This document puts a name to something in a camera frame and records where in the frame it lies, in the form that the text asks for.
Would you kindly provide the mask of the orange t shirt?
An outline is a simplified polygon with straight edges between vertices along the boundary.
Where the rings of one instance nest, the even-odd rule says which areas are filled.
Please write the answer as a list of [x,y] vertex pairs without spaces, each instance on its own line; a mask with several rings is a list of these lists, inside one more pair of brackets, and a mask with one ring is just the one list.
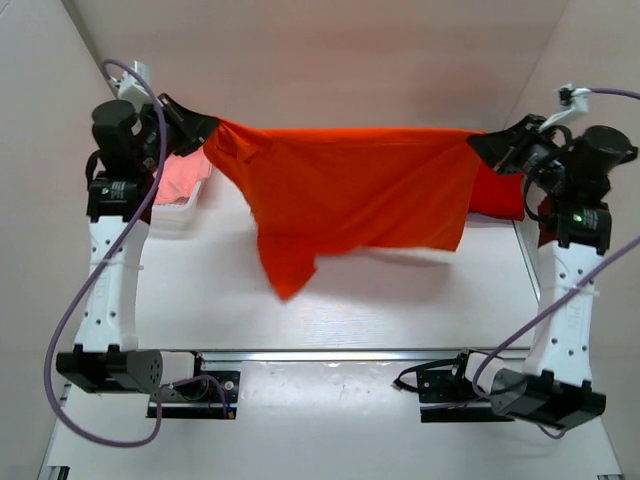
[[442,128],[257,129],[223,120],[203,151],[241,192],[276,295],[288,300],[320,256],[361,247],[452,252],[479,158]]

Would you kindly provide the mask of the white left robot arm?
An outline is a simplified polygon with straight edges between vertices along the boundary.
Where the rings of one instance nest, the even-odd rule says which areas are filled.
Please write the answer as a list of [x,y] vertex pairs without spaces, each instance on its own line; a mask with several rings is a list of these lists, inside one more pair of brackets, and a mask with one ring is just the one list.
[[160,149],[191,154],[218,125],[217,118],[190,111],[166,94],[159,104],[162,118],[151,105],[136,109],[125,100],[92,112],[98,149],[86,165],[86,214],[91,266],[99,272],[84,296],[73,348],[55,361],[56,371],[87,393],[154,394],[174,384],[185,397],[197,398],[209,385],[209,373],[194,353],[138,346],[136,292]]

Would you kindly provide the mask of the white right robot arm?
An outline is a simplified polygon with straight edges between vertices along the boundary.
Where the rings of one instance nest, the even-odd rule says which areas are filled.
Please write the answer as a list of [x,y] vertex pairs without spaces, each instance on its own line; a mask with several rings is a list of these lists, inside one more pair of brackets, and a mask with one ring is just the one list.
[[537,315],[494,351],[466,353],[448,376],[449,391],[460,400],[486,399],[494,414],[559,437],[606,407],[590,365],[595,277],[630,249],[608,252],[613,222],[604,198],[611,170],[635,160],[638,150],[612,127],[573,136],[538,115],[468,143],[496,173],[520,173],[526,188],[544,193],[526,212],[539,228],[540,299]]

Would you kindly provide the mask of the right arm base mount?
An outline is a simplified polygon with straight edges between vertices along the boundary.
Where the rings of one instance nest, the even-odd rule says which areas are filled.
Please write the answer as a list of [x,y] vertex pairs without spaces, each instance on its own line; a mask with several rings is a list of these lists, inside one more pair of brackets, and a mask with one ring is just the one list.
[[398,391],[416,394],[423,424],[511,423],[478,398],[464,376],[468,349],[449,359],[433,360],[401,371],[392,382]]

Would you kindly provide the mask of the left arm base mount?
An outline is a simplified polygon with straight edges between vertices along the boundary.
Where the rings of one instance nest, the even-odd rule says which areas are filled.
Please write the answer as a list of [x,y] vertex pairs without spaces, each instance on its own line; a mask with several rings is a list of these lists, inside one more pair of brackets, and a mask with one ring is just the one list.
[[200,352],[164,351],[149,367],[152,385],[146,417],[233,420],[241,386],[239,363],[214,361]]

